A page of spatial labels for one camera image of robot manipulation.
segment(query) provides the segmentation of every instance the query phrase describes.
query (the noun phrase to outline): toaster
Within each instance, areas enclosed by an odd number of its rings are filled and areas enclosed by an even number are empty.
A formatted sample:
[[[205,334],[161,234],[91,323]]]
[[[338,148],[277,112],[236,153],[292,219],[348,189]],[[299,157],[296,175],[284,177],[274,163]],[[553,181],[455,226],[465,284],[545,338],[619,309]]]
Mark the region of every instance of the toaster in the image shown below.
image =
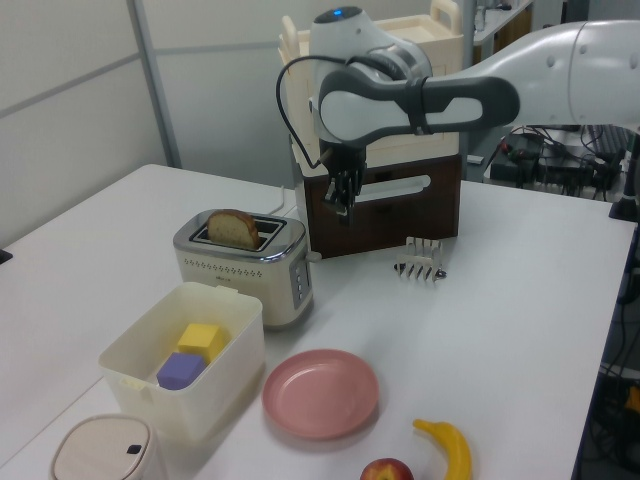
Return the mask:
[[[215,210],[193,217],[173,238],[185,282],[233,288],[262,302],[265,327],[286,327],[312,304],[306,229],[298,220],[250,214],[260,237],[257,250],[216,244],[207,220]]]

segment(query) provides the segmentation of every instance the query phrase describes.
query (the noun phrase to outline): purple block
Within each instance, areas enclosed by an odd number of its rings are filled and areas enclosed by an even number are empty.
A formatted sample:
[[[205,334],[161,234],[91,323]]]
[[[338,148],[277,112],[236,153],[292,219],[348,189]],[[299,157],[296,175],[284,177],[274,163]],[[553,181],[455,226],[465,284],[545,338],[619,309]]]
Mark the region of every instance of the purple block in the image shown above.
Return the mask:
[[[172,353],[158,372],[158,383],[167,390],[181,390],[191,385],[205,368],[200,355]]]

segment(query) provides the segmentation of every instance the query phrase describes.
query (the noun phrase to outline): white plastic container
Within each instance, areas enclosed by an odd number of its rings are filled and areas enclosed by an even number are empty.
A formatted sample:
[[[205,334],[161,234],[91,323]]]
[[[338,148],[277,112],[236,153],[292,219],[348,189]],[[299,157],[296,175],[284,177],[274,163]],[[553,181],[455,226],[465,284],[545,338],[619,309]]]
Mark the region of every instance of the white plastic container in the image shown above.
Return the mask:
[[[230,341],[187,388],[167,390],[156,374],[189,323],[221,325]],[[251,391],[264,368],[262,303],[226,287],[187,282],[160,300],[99,358],[124,413],[179,440],[200,442]]]
[[[122,414],[73,427],[51,462],[50,480],[167,480],[153,427]]]
[[[431,0],[430,15],[415,15],[374,23],[391,35],[418,44],[429,57],[434,76],[449,75],[462,69],[462,14],[453,0]],[[291,19],[284,17],[278,51],[283,65],[295,58],[309,55],[309,30],[297,31]],[[311,159],[316,160],[320,156],[320,150],[309,111],[309,98],[314,90],[312,67],[313,62],[293,65],[285,75],[284,83],[289,120]],[[293,145],[293,149],[296,152],[296,160],[304,158],[297,145]],[[367,147],[367,165],[371,168],[446,157],[458,154],[459,150],[457,133],[396,135],[377,140]],[[312,170],[304,160],[298,161],[298,164],[305,177],[326,174],[324,168]]]

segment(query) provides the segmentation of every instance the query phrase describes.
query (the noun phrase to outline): apple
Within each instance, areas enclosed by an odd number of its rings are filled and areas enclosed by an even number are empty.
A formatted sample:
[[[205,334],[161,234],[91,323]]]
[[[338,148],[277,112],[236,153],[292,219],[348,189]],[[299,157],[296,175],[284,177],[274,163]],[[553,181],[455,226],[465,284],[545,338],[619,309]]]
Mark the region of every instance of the apple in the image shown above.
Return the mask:
[[[364,467],[360,480],[413,480],[413,474],[400,460],[380,458]]]

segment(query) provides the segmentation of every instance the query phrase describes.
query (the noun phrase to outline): brown wooden box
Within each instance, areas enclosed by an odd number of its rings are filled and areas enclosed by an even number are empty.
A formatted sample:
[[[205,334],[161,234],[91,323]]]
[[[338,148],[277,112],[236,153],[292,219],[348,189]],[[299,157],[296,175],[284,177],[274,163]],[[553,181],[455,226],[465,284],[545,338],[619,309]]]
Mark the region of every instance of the brown wooden box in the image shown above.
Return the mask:
[[[353,224],[345,226],[322,203],[328,177],[304,177],[294,159],[296,203],[308,227],[311,250],[330,258],[404,245],[410,236],[457,236],[461,162],[459,155],[452,155],[368,168],[365,185],[420,175],[428,175],[431,183],[419,193],[356,203]]]

